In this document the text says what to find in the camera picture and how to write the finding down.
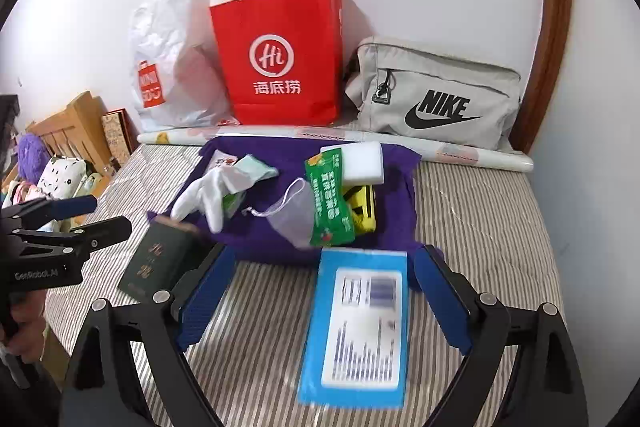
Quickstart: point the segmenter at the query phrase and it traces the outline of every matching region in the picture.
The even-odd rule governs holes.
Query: blue card
[[[324,248],[298,400],[402,407],[407,311],[406,252]]]

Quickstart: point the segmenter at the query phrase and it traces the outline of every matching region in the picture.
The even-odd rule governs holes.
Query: purple plush toy
[[[18,175],[34,185],[40,181],[51,155],[40,137],[27,133],[18,142]]]

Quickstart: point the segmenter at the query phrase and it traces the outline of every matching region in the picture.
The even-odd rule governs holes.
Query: nike logo
[[[420,103],[414,105],[404,117],[404,123],[413,129],[430,129],[432,127],[440,127],[441,125],[449,125],[452,123],[459,123],[469,120],[475,120],[476,118],[480,118],[479,116],[471,116],[468,118],[464,118],[463,116],[452,116],[450,118],[430,118],[429,120],[425,120],[424,118],[420,118],[416,109]]]

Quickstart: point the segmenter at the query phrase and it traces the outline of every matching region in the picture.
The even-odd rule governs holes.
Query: mattress
[[[146,211],[164,211],[199,160],[199,147],[142,145],[114,177],[87,222],[124,215],[126,243],[94,253],[81,285],[49,292],[46,317],[71,353],[94,299],[133,302],[116,285],[146,232]],[[415,171],[416,239],[442,249],[454,271],[478,292],[505,305],[562,310],[558,270],[529,182],[519,172],[422,162]],[[422,426],[444,394],[462,357],[449,347],[423,295],[410,292],[409,354],[404,407],[338,409],[296,400],[316,272],[238,263],[201,341],[186,358],[220,419],[239,427]],[[146,361],[133,344],[136,367],[158,425],[171,422]],[[491,425],[509,379],[508,347],[476,425]]]

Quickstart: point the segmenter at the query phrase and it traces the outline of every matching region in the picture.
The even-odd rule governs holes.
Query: zipper pull
[[[391,102],[391,89],[389,89],[389,81],[391,80],[391,70],[386,70],[385,81],[378,86],[376,92],[371,97],[374,103],[383,103],[389,105]]]

